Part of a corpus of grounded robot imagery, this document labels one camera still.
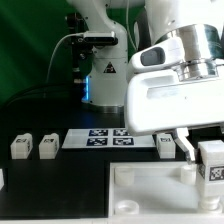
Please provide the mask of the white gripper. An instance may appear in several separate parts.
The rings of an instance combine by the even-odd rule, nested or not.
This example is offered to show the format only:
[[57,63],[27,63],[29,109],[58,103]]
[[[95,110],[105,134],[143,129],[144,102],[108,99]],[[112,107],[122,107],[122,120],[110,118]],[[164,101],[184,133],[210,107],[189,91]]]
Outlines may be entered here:
[[180,82],[172,70],[133,77],[125,99],[125,126],[131,135],[150,135],[174,130],[175,143],[194,164],[195,149],[187,128],[224,122],[224,66],[215,78]]

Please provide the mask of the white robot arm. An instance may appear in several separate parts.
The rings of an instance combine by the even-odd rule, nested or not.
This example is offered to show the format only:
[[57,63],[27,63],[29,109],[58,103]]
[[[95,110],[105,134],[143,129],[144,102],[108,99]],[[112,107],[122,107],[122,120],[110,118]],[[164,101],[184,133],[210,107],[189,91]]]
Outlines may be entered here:
[[122,107],[132,135],[171,132],[188,162],[191,129],[224,123],[224,0],[67,0],[93,47],[86,103]]

